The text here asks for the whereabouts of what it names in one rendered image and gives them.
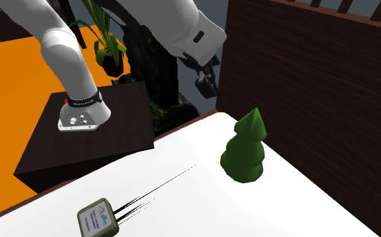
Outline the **green tree figure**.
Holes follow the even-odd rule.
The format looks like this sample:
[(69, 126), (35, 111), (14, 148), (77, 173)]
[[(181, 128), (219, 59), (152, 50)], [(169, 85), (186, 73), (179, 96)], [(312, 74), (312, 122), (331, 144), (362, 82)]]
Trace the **green tree figure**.
[(235, 136), (228, 141), (221, 155), (221, 167), (236, 182), (254, 182), (263, 173), (265, 151), (262, 141), (267, 138), (258, 108), (236, 122), (234, 132)]

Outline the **potted green plant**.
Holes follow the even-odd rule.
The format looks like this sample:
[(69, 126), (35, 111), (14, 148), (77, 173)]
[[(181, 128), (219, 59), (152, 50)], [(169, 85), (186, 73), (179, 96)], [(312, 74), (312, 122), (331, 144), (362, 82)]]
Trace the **potted green plant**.
[(97, 26), (100, 36), (83, 20), (76, 20), (70, 23), (69, 27), (78, 25), (87, 27), (97, 38), (97, 41), (94, 42), (97, 64), (103, 68), (107, 76), (121, 76), (124, 72), (123, 58), (127, 50), (118, 43), (116, 36), (110, 33), (109, 14), (94, 0), (81, 0), (81, 2)]

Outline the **bed with dark wooden headboard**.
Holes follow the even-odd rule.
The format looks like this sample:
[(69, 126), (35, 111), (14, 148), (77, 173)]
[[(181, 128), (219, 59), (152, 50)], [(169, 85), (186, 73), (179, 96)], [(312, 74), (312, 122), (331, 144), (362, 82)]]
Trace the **bed with dark wooden headboard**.
[[(80, 237), (106, 197), (116, 237), (381, 237), (381, 28), (271, 0), (230, 0), (216, 113), (0, 217), (0, 237)], [(220, 164), (258, 108), (263, 173)]]

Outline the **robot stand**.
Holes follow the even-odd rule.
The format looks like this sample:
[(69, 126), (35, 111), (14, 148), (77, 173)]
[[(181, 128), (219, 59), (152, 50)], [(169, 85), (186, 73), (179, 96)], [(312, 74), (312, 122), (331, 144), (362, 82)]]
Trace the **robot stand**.
[(41, 193), (129, 154), (153, 148), (145, 83), (102, 86), (100, 91), (112, 114), (94, 131), (60, 132), (57, 122), (66, 94), (51, 94), (13, 175)]

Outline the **grey box with printed label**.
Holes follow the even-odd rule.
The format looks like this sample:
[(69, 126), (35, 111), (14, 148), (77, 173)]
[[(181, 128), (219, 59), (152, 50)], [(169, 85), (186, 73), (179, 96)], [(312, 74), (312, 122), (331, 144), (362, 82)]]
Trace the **grey box with printed label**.
[(114, 237), (119, 232), (112, 207), (105, 198), (80, 209), (77, 221), (81, 237)]

